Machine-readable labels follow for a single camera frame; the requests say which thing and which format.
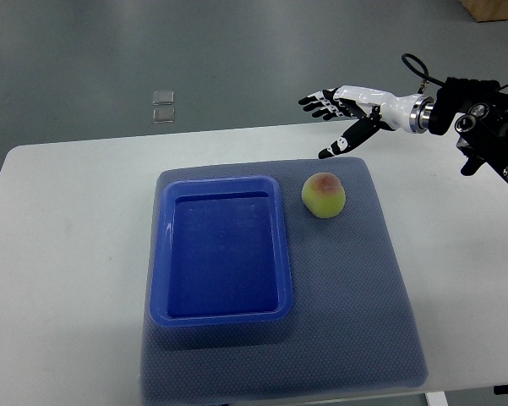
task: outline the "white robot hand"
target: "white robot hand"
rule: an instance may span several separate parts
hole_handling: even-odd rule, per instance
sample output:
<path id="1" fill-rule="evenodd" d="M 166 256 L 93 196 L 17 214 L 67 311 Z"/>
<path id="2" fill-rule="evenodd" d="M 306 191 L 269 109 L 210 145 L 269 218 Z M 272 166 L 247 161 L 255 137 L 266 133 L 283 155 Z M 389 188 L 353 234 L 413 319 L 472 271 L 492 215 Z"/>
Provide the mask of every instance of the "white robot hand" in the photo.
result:
<path id="1" fill-rule="evenodd" d="M 420 94 L 396 97 L 386 91 L 357 86 L 317 91 L 298 102 L 313 117 L 330 120 L 335 117 L 355 117 L 352 125 L 320 158 L 340 155 L 361 145 L 379 129 L 404 129 L 423 133 L 427 129 L 434 99 Z"/>

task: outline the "robotic arm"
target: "robotic arm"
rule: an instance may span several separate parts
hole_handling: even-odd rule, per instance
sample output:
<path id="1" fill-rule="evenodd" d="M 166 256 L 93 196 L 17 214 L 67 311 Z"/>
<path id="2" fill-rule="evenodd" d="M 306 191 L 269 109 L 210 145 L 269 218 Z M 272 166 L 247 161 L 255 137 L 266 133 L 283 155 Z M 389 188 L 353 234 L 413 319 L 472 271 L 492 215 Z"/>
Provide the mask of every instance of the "robotic arm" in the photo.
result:
<path id="1" fill-rule="evenodd" d="M 415 60 L 423 73 L 413 68 L 406 58 Z M 408 133 L 443 135 L 458 113 L 455 123 L 460 135 L 456 147 L 467 157 L 461 170 L 471 176 L 487 162 L 508 183 L 508 95 L 501 93 L 508 87 L 495 80 L 467 80 L 448 78 L 441 82 L 428 76 L 426 66 L 415 56 L 404 54 L 402 61 L 423 84 L 417 94 L 396 97 L 385 91 L 355 86 L 323 90 L 299 101 L 303 110 L 313 117 L 330 120 L 335 117 L 355 117 L 358 121 L 328 148 L 319 158 L 328 158 L 353 150 L 380 129 L 404 129 Z M 437 100 L 422 95 L 428 81 L 441 88 Z"/>

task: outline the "white table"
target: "white table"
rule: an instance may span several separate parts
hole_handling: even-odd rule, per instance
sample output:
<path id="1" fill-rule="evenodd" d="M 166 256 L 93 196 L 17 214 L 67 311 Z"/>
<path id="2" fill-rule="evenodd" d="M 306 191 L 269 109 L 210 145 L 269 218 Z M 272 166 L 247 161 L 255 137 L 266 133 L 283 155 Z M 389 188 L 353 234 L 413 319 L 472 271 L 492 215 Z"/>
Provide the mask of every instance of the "white table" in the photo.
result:
<path id="1" fill-rule="evenodd" d="M 13 149 L 0 173 L 0 404 L 140 404 L 158 175 L 315 158 L 351 123 Z M 369 166 L 423 343 L 429 378 L 410 392 L 508 384 L 508 185 L 487 166 L 462 177 L 456 140 L 382 132 L 351 154 Z"/>

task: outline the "blue plastic tray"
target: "blue plastic tray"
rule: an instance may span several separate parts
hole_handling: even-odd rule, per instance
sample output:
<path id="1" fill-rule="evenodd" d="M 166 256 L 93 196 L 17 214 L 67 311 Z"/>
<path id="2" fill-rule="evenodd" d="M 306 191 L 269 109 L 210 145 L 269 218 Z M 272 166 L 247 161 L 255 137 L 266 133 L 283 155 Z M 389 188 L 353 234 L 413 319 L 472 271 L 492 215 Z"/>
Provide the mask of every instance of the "blue plastic tray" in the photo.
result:
<path id="1" fill-rule="evenodd" d="M 292 308 L 278 183 L 177 181 L 161 193 L 150 315 L 168 327 L 274 321 Z"/>

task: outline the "gray floor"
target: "gray floor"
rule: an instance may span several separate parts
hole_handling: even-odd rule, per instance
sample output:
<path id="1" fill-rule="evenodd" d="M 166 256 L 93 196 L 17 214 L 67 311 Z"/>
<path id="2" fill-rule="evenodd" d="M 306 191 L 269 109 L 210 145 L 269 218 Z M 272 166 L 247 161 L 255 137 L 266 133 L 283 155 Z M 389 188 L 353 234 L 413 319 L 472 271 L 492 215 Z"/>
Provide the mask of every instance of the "gray floor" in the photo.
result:
<path id="1" fill-rule="evenodd" d="M 475 23 L 457 0 L 2 0 L 0 167 L 17 145 L 306 123 L 297 100 L 339 85 L 411 94 L 404 52 L 440 79 L 507 83 L 508 21 Z M 152 124 L 163 89 L 176 121 Z M 447 397 L 508 405 L 492 388 Z"/>

